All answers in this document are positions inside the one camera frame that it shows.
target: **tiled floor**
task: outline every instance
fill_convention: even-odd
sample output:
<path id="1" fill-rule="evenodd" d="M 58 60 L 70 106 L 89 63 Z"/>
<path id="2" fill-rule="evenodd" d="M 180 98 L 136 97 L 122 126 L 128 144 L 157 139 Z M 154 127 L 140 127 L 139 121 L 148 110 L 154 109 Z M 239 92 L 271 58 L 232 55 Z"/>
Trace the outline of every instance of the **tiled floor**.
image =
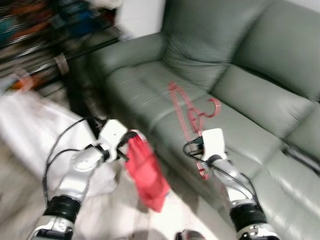
<path id="1" fill-rule="evenodd" d="M 53 101 L 68 106 L 63 90 L 51 95 Z M 217 240 L 234 240 L 233 230 L 218 213 L 176 174 L 163 166 L 172 187 L 161 213 L 146 209 L 139 201 L 135 186 L 120 163 L 117 188 L 108 194 L 87 197 L 78 215 L 73 240 L 173 240 L 185 228 Z M 23 240 L 44 210 L 40 181 L 33 177 L 0 141 L 0 239 Z"/>

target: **gray leather sofa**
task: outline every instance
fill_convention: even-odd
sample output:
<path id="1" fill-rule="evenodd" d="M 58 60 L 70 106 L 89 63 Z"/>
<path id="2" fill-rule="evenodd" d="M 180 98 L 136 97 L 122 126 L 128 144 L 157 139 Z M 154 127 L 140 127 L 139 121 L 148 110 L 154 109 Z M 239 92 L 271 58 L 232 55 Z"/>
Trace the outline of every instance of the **gray leather sofa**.
<path id="1" fill-rule="evenodd" d="M 160 33 L 101 49 L 87 66 L 115 116 L 143 131 L 229 221 L 212 181 L 202 181 L 182 152 L 168 83 L 208 113 L 207 99 L 220 99 L 221 113 L 205 129 L 223 129 L 229 157 L 252 179 L 269 222 L 284 240 L 320 239 L 320 179 L 312 170 L 320 161 L 317 12 L 284 0 L 172 0 Z"/>

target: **red towel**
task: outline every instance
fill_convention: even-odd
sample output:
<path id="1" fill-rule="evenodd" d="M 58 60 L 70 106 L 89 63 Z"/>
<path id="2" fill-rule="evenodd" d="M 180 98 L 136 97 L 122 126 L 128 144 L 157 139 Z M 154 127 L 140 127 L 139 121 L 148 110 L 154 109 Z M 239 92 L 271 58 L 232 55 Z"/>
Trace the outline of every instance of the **red towel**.
<path id="1" fill-rule="evenodd" d="M 127 157 L 129 161 L 125 167 L 135 182 L 141 201 L 148 208 L 161 212 L 170 186 L 148 142 L 139 135 L 130 138 Z"/>

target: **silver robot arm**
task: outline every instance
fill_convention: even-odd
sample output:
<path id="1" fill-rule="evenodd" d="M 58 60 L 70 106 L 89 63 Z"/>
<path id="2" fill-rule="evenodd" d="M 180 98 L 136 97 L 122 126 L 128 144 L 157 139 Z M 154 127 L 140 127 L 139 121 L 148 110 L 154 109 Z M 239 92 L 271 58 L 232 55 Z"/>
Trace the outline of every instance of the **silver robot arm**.
<path id="1" fill-rule="evenodd" d="M 37 220 L 27 240 L 70 240 L 74 223 L 89 188 L 95 170 L 118 157 L 117 147 L 128 129 L 119 121 L 109 120 L 96 143 L 76 153 L 70 167 Z"/>
<path id="2" fill-rule="evenodd" d="M 201 160 L 211 169 L 214 188 L 223 201 L 226 212 L 230 216 L 238 240 L 281 240 L 274 228 L 267 223 L 266 216 L 260 206 L 255 189 L 250 180 L 227 159 L 225 141 L 220 128 L 203 131 L 202 137 L 191 142 L 198 146 Z M 185 151 L 188 156 L 196 156 Z M 179 240 L 184 238 L 182 232 Z"/>

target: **white wall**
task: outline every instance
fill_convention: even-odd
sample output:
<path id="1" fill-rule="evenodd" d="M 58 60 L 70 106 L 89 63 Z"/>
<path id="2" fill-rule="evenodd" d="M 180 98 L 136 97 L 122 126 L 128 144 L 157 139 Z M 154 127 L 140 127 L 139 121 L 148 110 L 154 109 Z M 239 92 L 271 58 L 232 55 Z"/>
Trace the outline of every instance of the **white wall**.
<path id="1" fill-rule="evenodd" d="M 126 34 L 124 39 L 134 39 L 159 32 L 162 25 L 165 0 L 122 1 L 123 5 L 118 9 L 115 22 L 117 27 Z M 320 12 L 320 0 L 287 1 Z"/>
<path id="2" fill-rule="evenodd" d="M 320 0 L 287 0 L 289 2 L 304 6 L 308 9 L 320 12 Z"/>

